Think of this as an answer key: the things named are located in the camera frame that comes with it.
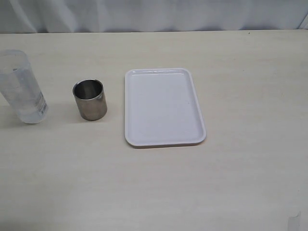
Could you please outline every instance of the light wood grain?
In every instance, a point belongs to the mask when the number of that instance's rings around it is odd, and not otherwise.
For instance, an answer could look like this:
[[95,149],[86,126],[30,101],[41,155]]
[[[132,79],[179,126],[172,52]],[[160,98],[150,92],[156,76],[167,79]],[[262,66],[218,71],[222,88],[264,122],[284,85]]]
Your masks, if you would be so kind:
[[[47,118],[0,97],[0,231],[283,231],[308,227],[308,31],[0,35],[30,59]],[[198,146],[133,149],[124,74],[191,71]],[[97,78],[106,116],[83,120],[73,85]]]

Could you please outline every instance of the white curtain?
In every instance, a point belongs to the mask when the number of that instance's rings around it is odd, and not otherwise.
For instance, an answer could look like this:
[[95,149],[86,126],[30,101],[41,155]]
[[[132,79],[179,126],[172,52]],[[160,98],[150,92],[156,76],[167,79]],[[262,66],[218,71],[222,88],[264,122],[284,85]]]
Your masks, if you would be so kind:
[[0,33],[308,28],[308,0],[0,0]]

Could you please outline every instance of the rectangular tray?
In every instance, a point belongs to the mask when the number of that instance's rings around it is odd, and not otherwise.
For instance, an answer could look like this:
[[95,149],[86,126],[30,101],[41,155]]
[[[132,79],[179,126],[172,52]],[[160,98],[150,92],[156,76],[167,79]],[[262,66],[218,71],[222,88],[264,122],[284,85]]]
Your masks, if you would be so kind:
[[183,68],[125,75],[125,138],[133,146],[197,144],[205,125],[191,73]]

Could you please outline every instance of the stainless steel cup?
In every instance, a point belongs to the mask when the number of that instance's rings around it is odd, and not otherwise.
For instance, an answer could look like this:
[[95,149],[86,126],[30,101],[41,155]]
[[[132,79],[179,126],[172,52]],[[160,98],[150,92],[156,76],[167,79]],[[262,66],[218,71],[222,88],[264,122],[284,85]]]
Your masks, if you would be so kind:
[[103,85],[96,79],[85,79],[73,87],[80,115],[90,121],[102,118],[107,112]]

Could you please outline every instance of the clear plastic cup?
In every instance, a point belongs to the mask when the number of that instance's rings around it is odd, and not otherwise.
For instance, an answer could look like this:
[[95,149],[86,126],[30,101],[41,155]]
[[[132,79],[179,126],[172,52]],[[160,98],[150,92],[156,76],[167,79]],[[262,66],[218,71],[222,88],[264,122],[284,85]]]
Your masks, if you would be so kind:
[[23,51],[0,51],[0,91],[21,121],[35,124],[46,116],[48,106]]

